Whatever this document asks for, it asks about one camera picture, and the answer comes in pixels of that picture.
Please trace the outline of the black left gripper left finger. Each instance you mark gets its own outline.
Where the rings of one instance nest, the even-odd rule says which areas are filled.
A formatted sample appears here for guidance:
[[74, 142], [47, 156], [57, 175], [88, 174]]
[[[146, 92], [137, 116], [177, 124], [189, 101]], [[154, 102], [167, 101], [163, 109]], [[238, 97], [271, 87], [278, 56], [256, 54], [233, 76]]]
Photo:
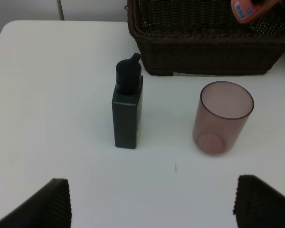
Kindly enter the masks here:
[[53, 178], [0, 220], [0, 228], [69, 228], [72, 209], [67, 179]]

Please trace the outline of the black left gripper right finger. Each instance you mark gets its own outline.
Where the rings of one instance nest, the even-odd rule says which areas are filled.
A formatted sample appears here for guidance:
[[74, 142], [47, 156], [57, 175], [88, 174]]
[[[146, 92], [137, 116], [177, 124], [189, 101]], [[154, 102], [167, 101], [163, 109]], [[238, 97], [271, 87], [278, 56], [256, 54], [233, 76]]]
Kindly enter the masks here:
[[233, 214], [239, 228], [285, 228], [285, 196], [255, 175], [240, 175]]

